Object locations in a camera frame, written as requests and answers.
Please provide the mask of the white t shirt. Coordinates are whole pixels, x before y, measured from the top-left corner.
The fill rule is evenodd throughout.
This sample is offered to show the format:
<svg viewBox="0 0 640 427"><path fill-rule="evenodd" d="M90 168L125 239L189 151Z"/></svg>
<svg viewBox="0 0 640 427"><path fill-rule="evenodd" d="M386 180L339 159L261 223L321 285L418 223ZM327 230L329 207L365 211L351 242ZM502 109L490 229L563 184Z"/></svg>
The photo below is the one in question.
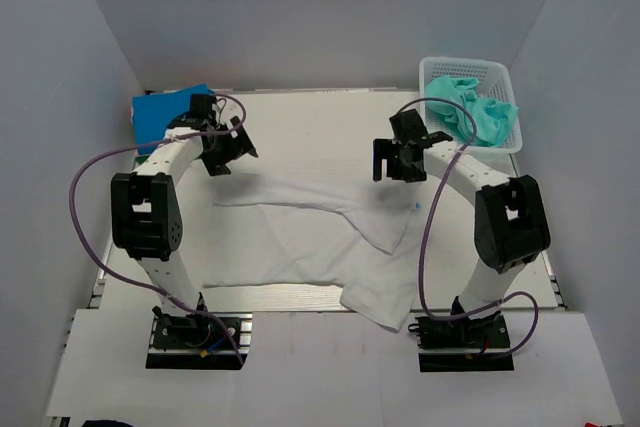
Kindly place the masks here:
<svg viewBox="0 0 640 427"><path fill-rule="evenodd" d="M399 330L417 290L415 186L236 174L217 179L192 254L206 286L333 285Z"/></svg>

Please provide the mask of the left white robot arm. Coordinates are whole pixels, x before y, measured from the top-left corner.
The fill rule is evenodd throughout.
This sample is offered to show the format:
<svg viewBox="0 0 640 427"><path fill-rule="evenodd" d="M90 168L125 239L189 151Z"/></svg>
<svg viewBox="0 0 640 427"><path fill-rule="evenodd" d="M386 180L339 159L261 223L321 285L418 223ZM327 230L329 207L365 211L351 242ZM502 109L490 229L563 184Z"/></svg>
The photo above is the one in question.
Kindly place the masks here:
<svg viewBox="0 0 640 427"><path fill-rule="evenodd" d="M244 116L224 117L234 102L225 94L196 93L187 111L172 119L149 157L110 184L113 242L148 276L161 298L160 312L179 316L177 334L199 346L211 334L201 292L187 273L179 247L184 237L176 186L194 162L211 177L229 175L229 164L257 149L243 127Z"/></svg>

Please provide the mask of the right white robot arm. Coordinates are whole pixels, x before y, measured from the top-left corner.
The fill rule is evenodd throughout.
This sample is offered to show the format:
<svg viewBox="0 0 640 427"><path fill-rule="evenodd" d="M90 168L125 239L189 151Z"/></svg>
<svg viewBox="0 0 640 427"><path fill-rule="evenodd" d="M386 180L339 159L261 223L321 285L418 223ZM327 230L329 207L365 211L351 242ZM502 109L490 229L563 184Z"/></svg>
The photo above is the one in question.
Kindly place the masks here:
<svg viewBox="0 0 640 427"><path fill-rule="evenodd" d="M373 179L387 177L406 183L422 182L429 174L440 179L421 241L418 293L428 318L451 322L453 337L472 346L488 332L485 318L494 315L513 296L507 291L525 266L534 262L551 243L549 226L537 181L529 176L510 177L467 153L441 131L427 131L418 112L390 118L391 139L373 141ZM439 198L453 188L474 209L473 240L478 261L471 277L454 299L448 316L432 313L424 296L424 267L428 237Z"/></svg>

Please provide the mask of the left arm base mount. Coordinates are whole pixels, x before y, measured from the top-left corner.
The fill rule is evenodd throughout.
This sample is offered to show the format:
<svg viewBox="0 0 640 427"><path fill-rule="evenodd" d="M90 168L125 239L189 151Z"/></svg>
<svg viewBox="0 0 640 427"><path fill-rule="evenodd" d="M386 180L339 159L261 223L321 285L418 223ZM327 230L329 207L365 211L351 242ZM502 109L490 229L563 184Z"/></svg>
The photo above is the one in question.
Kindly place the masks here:
<svg viewBox="0 0 640 427"><path fill-rule="evenodd" d="M237 371L242 368L229 340L232 337L242 361L251 342L252 315L222 314L224 327L210 318L169 316L154 309L146 356L146 369Z"/></svg>

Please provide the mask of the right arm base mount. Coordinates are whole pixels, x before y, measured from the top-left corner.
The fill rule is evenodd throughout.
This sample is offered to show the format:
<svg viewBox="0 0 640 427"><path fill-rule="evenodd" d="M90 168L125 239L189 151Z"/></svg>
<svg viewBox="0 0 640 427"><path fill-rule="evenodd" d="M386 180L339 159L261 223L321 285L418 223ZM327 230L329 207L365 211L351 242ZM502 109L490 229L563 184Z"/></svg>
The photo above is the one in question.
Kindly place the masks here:
<svg viewBox="0 0 640 427"><path fill-rule="evenodd" d="M502 314L492 318L437 322L416 317L407 327L416 337L422 373L514 370L511 342Z"/></svg>

